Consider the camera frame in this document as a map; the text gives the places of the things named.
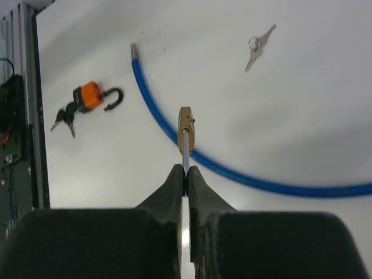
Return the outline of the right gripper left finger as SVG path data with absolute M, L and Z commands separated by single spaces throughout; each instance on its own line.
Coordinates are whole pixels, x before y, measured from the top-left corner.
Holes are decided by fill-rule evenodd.
M 25 214 L 1 251 L 2 278 L 180 278 L 184 171 L 138 206 Z

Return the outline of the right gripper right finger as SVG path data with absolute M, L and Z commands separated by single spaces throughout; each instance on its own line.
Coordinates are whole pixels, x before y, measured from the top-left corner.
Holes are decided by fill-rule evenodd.
M 187 174 L 196 278 L 367 278 L 353 237 L 326 212 L 239 211 Z

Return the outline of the brass padlock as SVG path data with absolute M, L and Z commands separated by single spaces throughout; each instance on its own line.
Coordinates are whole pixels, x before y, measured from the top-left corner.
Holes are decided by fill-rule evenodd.
M 184 170 L 183 196 L 187 196 L 187 174 L 190 168 L 189 159 L 195 147 L 195 120 L 190 107 L 181 107 L 178 115 L 177 143 L 182 155 Z

